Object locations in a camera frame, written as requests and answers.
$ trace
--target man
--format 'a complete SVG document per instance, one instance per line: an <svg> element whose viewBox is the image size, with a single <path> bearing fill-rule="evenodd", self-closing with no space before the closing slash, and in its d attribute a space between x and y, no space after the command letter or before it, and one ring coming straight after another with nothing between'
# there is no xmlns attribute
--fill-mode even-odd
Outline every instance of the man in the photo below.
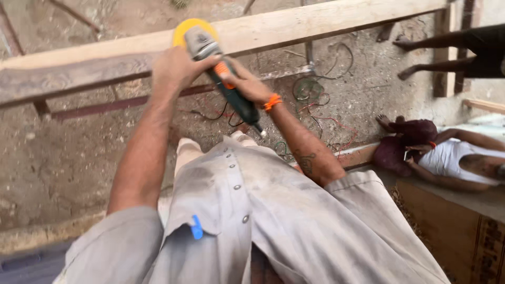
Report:
<svg viewBox="0 0 505 284"><path fill-rule="evenodd" d="M417 64L398 74L406 80L418 71L464 72L466 78L505 78L505 24L451 32L421 41L401 36L394 45L409 52L453 46L477 56L434 64Z"/></svg>
<svg viewBox="0 0 505 284"><path fill-rule="evenodd" d="M206 154L182 139L161 224L177 96L218 61L193 62L172 48L154 64L153 95L119 164L107 217L72 245L56 283L249 283L252 242L285 283L449 283L377 175L346 175L236 61L238 77L224 80L257 105L273 105L269 115L305 175L241 132Z"/></svg>

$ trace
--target dusty ground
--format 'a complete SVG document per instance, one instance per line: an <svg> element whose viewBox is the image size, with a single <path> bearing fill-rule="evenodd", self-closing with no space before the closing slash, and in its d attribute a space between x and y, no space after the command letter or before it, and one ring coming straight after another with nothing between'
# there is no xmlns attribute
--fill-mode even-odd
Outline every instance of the dusty ground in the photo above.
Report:
<svg viewBox="0 0 505 284"><path fill-rule="evenodd" d="M488 0L485 9L505 9L497 0ZM4 6L27 53L48 51L94 42L91 31L48 1L4 0ZM71 6L101 25L100 40L114 39L174 28L189 17L218 21L239 17L246 0L191 0L186 9L177 10L170 0L66 0ZM257 0L253 14L296 7L298 0ZM496 17L483 17L483 25L493 24ZM404 33L412 39L432 35L433 17L425 15L397 24L392 39ZM378 28L341 35L314 42L314 56L318 74L336 67L328 76L339 76L351 62L351 55L340 43L352 51L353 65L348 73L337 80L321 79L330 102L313 107L316 116L334 117L343 125L355 128L359 134L353 145L378 141L384 133L374 117L380 113L394 117L432 119L437 125L454 125L470 116L461 106L463 98L481 98L505 102L499 90L505 86L498 80L474 81L470 93L450 99L434 99L429 72L418 73L406 82L396 73L413 63L430 62L431 50L405 54L391 45L391 41L376 43ZM283 70L305 64L305 59L285 50L304 54L304 46L262 52L241 58L256 74ZM7 52L0 46L2 58ZM290 102L295 103L291 90L298 77L273 80L268 84ZM149 79L115 86L120 99L144 96L150 92ZM207 98L210 107L205 104ZM50 100L53 110L70 109L114 100L109 88ZM183 110L199 110L216 116L224 100L219 94L209 93L180 98L174 123L181 132L198 141L207 151L230 134L227 118L208 121ZM142 107L110 112L103 115L66 120L40 120L31 105L0 111L0 230L27 225L59 222L101 211L107 204L112 179L126 143L140 118ZM321 129L306 112L302 121L317 135ZM269 137L260 144L274 148L282 140L268 117L262 118ZM353 132L331 120L320 120L322 140L337 151L347 144ZM164 187L170 190L175 165L175 149L170 146Z"/></svg>

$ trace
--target grey shirt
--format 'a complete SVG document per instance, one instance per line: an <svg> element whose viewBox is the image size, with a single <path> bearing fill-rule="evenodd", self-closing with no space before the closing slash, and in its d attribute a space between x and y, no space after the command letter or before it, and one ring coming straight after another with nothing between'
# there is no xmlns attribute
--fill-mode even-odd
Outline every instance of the grey shirt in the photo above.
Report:
<svg viewBox="0 0 505 284"><path fill-rule="evenodd" d="M165 228L148 207L116 212L72 245L55 282L250 283L252 242L285 283L449 283L373 171L323 189L228 137L179 171Z"/></svg>

